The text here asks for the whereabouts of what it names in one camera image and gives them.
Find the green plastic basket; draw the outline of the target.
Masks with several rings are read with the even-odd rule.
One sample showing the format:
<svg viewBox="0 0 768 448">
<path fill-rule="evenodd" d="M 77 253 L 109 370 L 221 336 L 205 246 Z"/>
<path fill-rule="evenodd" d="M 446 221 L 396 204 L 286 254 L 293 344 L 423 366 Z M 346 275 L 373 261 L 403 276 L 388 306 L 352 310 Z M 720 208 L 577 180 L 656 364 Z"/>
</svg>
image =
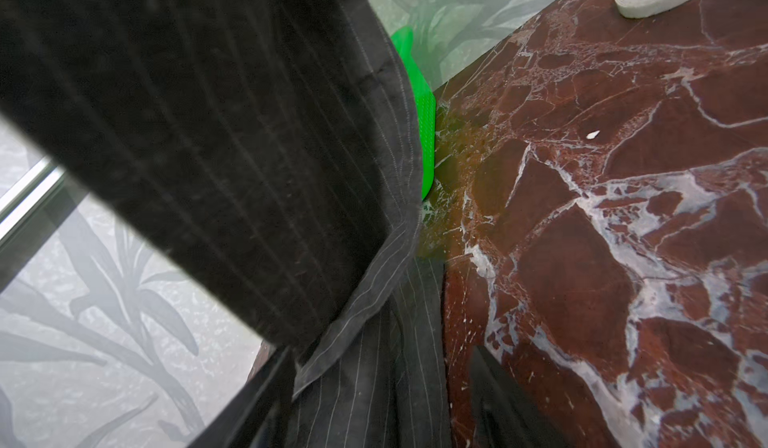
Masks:
<svg viewBox="0 0 768 448">
<path fill-rule="evenodd" d="M 423 164 L 421 192 L 425 199 L 434 181 L 436 98 L 413 56 L 413 29 L 400 28 L 391 36 L 391 41 L 406 70 L 416 106 Z"/>
</svg>

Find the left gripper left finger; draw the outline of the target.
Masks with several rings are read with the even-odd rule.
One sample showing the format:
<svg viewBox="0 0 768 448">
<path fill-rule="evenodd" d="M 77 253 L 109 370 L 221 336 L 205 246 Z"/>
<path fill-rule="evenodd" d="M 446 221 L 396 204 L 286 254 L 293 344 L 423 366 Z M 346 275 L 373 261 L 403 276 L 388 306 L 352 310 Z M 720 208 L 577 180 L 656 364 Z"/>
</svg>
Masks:
<svg viewBox="0 0 768 448">
<path fill-rule="evenodd" d="M 283 447 L 292 404 L 295 362 L 281 347 L 203 431 L 203 446 Z"/>
</svg>

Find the dark grey striped shirt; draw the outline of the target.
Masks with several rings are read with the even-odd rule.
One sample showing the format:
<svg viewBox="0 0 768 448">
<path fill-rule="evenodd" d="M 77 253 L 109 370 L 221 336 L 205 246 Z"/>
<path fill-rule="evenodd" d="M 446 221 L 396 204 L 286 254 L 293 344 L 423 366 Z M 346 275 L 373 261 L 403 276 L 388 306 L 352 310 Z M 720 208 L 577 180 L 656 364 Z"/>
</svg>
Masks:
<svg viewBox="0 0 768 448">
<path fill-rule="evenodd" d="M 368 0 L 1 0 L 1 111 L 295 362 L 283 447 L 448 447 L 444 265 Z"/>
</svg>

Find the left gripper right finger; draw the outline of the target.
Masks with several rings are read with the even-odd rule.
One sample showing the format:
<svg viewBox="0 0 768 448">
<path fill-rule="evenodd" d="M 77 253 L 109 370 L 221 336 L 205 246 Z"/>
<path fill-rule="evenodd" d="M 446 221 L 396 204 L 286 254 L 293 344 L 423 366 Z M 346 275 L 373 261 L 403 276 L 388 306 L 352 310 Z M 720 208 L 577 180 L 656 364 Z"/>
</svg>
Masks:
<svg viewBox="0 0 768 448">
<path fill-rule="evenodd" d="M 567 447 L 569 442 L 483 346 L 470 364 L 474 440 L 480 447 Z"/>
</svg>

